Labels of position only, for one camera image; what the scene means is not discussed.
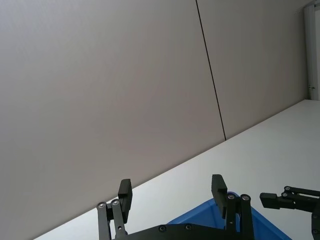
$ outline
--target blue plastic container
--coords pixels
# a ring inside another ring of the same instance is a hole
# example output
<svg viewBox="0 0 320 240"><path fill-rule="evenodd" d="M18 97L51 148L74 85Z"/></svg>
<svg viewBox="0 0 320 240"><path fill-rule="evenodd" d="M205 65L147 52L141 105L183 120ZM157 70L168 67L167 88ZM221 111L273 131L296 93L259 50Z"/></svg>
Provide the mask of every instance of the blue plastic container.
<svg viewBox="0 0 320 240"><path fill-rule="evenodd" d="M254 208L251 208L251 212L255 240L292 240ZM239 219L237 221L237 230L239 231ZM225 220L221 217L219 208L213 199L202 203L168 224L186 223L219 229L223 229L225 226Z"/></svg>

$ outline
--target white table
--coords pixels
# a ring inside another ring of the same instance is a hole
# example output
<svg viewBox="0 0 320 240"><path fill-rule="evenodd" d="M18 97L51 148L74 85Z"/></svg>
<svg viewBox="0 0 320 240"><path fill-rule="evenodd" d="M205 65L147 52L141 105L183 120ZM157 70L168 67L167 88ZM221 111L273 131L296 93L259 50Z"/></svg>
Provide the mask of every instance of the white table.
<svg viewBox="0 0 320 240"><path fill-rule="evenodd" d="M251 205L292 239L311 240L311 213L265 209L259 195L280 194L285 185L320 190L319 171L320 102L304 100L134 188L126 230L165 224L212 198L211 176L221 174L228 190L249 194ZM97 210L36 239L97 240Z"/></svg>

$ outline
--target white tabletop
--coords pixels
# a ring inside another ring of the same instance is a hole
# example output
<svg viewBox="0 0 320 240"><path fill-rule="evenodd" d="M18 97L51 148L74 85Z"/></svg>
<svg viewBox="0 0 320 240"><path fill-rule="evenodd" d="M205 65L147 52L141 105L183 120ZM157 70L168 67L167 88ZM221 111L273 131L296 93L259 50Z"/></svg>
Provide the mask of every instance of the white tabletop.
<svg viewBox="0 0 320 240"><path fill-rule="evenodd" d="M229 191L249 194L252 207L289 237L311 240L311 213L263 208L259 195L279 195L286 185L320 190L319 158L320 102L304 100L134 188L126 230L166 224L212 198L212 174L221 174ZM98 240L97 210L36 238L56 239Z"/></svg>

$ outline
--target metal screw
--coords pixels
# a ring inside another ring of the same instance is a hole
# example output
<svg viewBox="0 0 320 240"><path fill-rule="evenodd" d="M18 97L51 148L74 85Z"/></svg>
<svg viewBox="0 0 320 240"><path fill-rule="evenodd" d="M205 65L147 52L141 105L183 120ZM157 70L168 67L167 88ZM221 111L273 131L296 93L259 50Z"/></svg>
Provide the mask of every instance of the metal screw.
<svg viewBox="0 0 320 240"><path fill-rule="evenodd" d="M119 204L119 200L114 200L113 202L112 202L112 205L118 205Z"/></svg>
<svg viewBox="0 0 320 240"><path fill-rule="evenodd" d="M247 196L247 195L244 195L244 196L242 196L242 199L245 200L245 201L248 201L248 200L250 200L250 197Z"/></svg>
<svg viewBox="0 0 320 240"><path fill-rule="evenodd" d="M165 225L161 225L161 226L159 226L159 231L160 232L165 232L167 230L167 228L166 228L166 226Z"/></svg>

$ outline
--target black line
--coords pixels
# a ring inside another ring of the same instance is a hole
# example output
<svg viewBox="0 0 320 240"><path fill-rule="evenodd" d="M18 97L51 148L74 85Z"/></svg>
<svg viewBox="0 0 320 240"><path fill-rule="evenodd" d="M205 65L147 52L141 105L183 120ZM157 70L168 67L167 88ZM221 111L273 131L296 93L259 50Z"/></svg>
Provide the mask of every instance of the black line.
<svg viewBox="0 0 320 240"><path fill-rule="evenodd" d="M224 140L226 141L226 140L227 140L227 138L226 138L226 132L225 132L225 127L224 127L224 122L222 121L222 115L221 115L220 105L219 105L219 101L218 101L218 95L217 95L217 90L216 90L216 84L215 84L215 80L214 80L214 75L212 74L212 68L211 68L211 63L210 63L210 58L209 58L209 53L208 53L208 48L207 48L207 43L206 43L204 28L203 28L203 26L202 26L202 21L201 21L201 17L200 17L198 0L195 0L195 3L196 3L196 9L198 10L198 15L199 15L199 20L200 20L200 26L201 26L201 31L202 31L202 36L203 36L203 41L204 41L206 56L207 56L208 62L209 62L210 73L211 73L211 78L212 78L212 83L213 83L213 88L214 88L216 103L217 103L217 105L218 105L218 110L219 110L219 115L220 115L222 130L223 130L223 136L224 136Z"/></svg>

